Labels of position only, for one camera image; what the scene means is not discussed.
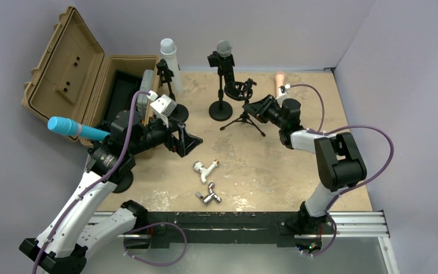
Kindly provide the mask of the black tripod shock-mount stand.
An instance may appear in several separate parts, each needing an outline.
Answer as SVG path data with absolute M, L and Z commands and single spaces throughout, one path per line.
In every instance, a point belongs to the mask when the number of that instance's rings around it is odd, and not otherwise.
M 248 78 L 245 82 L 227 83 L 225 85 L 225 94 L 233 100 L 244 101 L 243 106 L 245 106 L 249 103 L 249 99 L 253 96 L 253 86 L 256 85 L 257 83 L 252 80 L 252 78 Z M 243 113 L 237 119 L 220 127 L 220 131 L 223 131 L 233 123 L 250 124 L 254 126 L 263 137 L 266 136 L 266 134 L 261 131 L 259 127 L 252 121 L 250 115 L 246 111 L 243 111 Z

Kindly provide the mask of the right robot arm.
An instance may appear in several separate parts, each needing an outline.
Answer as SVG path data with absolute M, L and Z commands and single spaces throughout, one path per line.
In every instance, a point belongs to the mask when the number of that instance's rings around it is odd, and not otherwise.
M 281 143 L 291 150 L 315 155 L 319 184 L 300 205 L 297 217 L 286 222 L 288 229 L 301 235 L 318 229 L 326 222 L 331 206 L 342 191 L 355 187 L 367 176 L 366 165 L 354 137 L 349 132 L 326 135 L 301 125 L 301 104 L 295 99 L 278 103 L 271 95 L 243 106 L 261 123 L 279 128 Z

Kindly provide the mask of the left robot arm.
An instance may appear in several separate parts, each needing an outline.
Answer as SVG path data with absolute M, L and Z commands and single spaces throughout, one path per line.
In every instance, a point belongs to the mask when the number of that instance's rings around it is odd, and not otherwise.
M 92 254 L 120 233 L 141 233 L 147 218 L 139 204 L 129 201 L 95 229 L 87 222 L 109 194 L 126 190 L 133 181 L 135 155 L 164 145 L 180 157 L 203 140 L 189 134 L 186 125 L 168 116 L 143 124 L 137 111 L 122 111 L 112 123 L 98 128 L 54 116 L 48 129 L 64 135 L 80 134 L 93 141 L 82 178 L 55 219 L 35 238 L 26 238 L 20 251 L 34 263 L 32 272 L 80 273 Z

